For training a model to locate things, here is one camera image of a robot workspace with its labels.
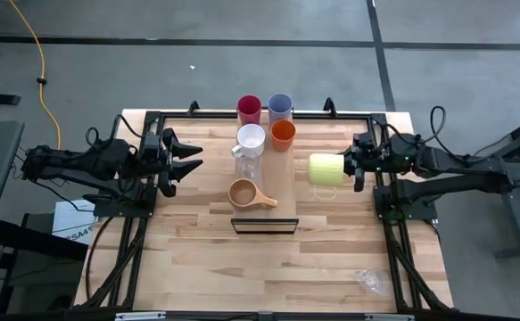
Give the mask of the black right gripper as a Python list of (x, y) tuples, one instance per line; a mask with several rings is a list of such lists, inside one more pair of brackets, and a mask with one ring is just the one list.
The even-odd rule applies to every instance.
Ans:
[(368, 133), (354, 134), (350, 149), (342, 152), (345, 161), (343, 173), (349, 177), (354, 177), (355, 192), (361, 192), (364, 189), (365, 173), (376, 171), (378, 164), (377, 157), (372, 157), (366, 150), (369, 139)]

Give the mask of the black side table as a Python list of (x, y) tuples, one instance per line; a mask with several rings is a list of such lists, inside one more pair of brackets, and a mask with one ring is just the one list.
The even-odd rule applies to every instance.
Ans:
[(18, 226), (0, 220), (0, 312), (8, 309), (14, 286), (12, 274), (19, 251), (31, 251), (51, 258), (58, 258), (59, 264), (83, 262), (87, 246), (82, 243), (56, 236), (53, 232), (42, 233), (24, 225)]

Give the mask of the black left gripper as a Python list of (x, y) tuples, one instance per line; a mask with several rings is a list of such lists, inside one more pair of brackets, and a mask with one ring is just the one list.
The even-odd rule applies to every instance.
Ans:
[(157, 186), (166, 197), (176, 195), (176, 187), (171, 180), (181, 181), (185, 176), (203, 164), (203, 160), (175, 161), (173, 157), (184, 159), (203, 151), (202, 147), (182, 144), (178, 141), (172, 128), (164, 128), (157, 134), (161, 140), (161, 149), (158, 159), (146, 160), (142, 157), (143, 170), (148, 175), (158, 175)]

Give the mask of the wooden cup with handle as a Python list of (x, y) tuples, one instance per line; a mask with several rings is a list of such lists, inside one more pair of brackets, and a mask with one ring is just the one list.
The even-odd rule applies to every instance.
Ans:
[(278, 201), (267, 197), (254, 182), (247, 178), (235, 180), (228, 189), (228, 200), (239, 210), (273, 209)]

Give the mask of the clear plastic mug with handle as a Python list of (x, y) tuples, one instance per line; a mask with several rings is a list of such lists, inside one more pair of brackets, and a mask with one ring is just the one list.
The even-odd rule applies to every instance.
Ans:
[(254, 180), (259, 177), (260, 156), (252, 150), (240, 150), (235, 154), (235, 170), (239, 177)]

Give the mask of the white cardboard box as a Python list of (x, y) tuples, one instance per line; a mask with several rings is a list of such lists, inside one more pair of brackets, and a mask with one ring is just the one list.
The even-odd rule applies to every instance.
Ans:
[(54, 208), (52, 234), (73, 242), (89, 245), (97, 218), (95, 205), (85, 200), (57, 202)]

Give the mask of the pink plastic cup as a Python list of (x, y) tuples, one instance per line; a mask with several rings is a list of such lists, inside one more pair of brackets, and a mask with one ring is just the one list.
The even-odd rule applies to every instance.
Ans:
[(237, 102), (237, 113), (242, 125), (260, 124), (261, 101), (255, 95), (245, 95)]

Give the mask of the wooden shelf with black frame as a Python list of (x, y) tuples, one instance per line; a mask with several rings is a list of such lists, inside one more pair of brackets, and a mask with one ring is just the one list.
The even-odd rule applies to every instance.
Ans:
[(266, 140), (264, 152), (260, 155), (260, 175), (252, 182), (267, 197), (277, 200), (278, 205), (273, 209), (256, 210), (239, 210), (233, 207), (231, 225), (239, 235), (292, 235), (299, 224), (296, 213), (293, 147), (285, 152), (278, 152), (272, 147), (266, 110), (261, 113), (260, 125), (265, 131)]

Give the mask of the silver metal plate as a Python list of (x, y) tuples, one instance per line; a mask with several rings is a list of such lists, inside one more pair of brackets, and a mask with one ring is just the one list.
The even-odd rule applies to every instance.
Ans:
[(366, 314), (365, 321), (415, 321), (415, 317), (411, 315), (402, 315), (402, 314), (382, 314), (382, 313), (373, 313)]
[(166, 316), (165, 311), (135, 311), (118, 313), (114, 321), (162, 321)]

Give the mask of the orange plastic cup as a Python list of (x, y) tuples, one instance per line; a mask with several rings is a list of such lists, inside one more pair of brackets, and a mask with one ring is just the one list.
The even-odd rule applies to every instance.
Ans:
[(270, 134), (272, 147), (278, 152), (285, 152), (293, 144), (296, 127), (290, 120), (277, 120), (271, 126)]

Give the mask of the white ceramic mug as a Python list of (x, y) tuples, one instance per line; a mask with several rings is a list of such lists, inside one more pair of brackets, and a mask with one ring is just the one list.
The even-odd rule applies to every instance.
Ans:
[(236, 134), (236, 145), (231, 153), (237, 157), (243, 152), (253, 152), (260, 156), (264, 152), (266, 134), (260, 125), (246, 124), (241, 126)]

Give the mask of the lavender plastic cup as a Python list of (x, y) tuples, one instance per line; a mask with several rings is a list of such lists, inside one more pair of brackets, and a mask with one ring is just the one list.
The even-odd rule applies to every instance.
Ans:
[(271, 124), (281, 119), (289, 119), (293, 111), (293, 100), (289, 95), (277, 93), (268, 99), (268, 117)]

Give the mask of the yellow-green ribbed mug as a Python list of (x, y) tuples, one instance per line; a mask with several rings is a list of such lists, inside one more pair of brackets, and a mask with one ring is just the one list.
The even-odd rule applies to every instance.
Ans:
[(313, 185), (338, 186), (343, 183), (343, 156), (313, 153), (308, 158), (309, 182)]

